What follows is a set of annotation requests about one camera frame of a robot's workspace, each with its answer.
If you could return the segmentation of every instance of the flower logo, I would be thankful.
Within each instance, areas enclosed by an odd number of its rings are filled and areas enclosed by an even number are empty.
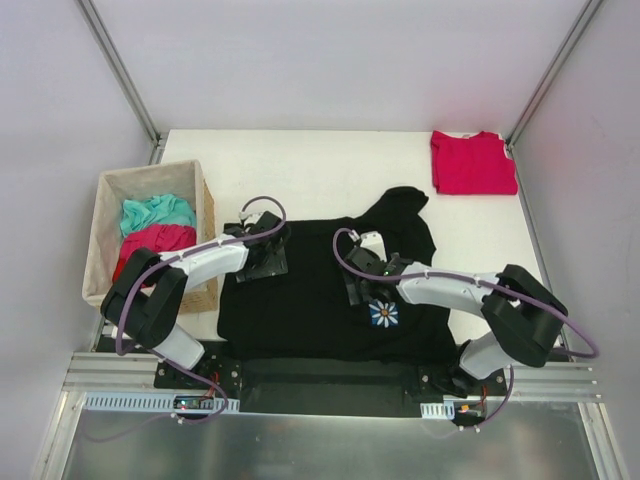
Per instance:
[[[369,304],[369,313],[371,313],[371,325],[374,327],[398,326],[398,307],[393,302],[382,303],[380,300],[375,300]]]

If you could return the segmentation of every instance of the white wall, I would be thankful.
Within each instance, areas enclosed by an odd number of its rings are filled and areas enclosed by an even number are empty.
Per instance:
[[[35,464],[71,353],[97,176],[150,145],[72,1],[0,7],[0,477]]]
[[[159,127],[507,133],[585,0],[97,0]]]
[[[519,169],[554,290],[602,347],[599,378],[640,478],[640,2],[605,3],[524,137]]]

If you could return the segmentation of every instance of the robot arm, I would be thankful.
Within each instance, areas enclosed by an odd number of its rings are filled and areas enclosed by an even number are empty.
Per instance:
[[[154,285],[149,295],[141,291],[135,294],[124,333],[135,343],[191,370],[202,358],[204,347],[176,324],[184,292],[226,273],[245,272],[251,278],[271,276],[269,260],[282,250],[288,229],[285,226],[272,236],[251,238],[274,229],[280,222],[276,215],[263,212],[196,247],[160,254],[146,248],[136,250],[107,293],[100,312],[119,326],[126,299],[138,279],[154,265],[174,259],[145,280],[146,285]]]
[[[493,285],[507,288],[566,315],[564,305],[524,268],[507,265],[500,273],[452,272],[398,256],[387,262],[359,243],[356,239],[356,246],[344,261],[352,273],[364,274],[357,280],[362,300],[376,297],[389,300],[397,294],[407,303],[462,310],[489,324],[491,332],[461,346],[448,378],[439,379],[440,385],[436,385],[442,390],[463,396],[477,381],[514,361],[531,367],[545,365],[562,321],[546,310],[517,302],[514,297],[491,288]],[[385,277],[395,280],[383,281]]]

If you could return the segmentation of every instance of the white table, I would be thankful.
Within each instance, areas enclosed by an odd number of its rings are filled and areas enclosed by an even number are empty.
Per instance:
[[[434,266],[474,273],[515,263],[540,278],[520,199],[436,194],[430,138],[430,132],[172,130],[162,163],[200,161],[218,233],[256,195],[276,197],[291,220],[329,219],[360,215],[390,187],[415,186],[429,196],[421,216],[437,248]],[[197,338],[219,339],[217,320],[216,311],[178,322]],[[458,343],[488,331],[483,320],[458,311],[449,326]]]

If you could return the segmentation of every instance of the wicker basket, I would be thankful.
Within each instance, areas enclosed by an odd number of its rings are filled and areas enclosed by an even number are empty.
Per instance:
[[[125,199],[144,200],[166,193],[186,199],[195,211],[197,243],[215,237],[213,197],[197,160],[103,172],[98,181],[82,285],[82,297],[87,303],[100,308],[111,288],[111,277],[123,240],[119,228],[122,202]],[[152,288],[143,291],[150,293]],[[198,313],[217,308],[218,282],[214,278],[185,292],[180,313]]]

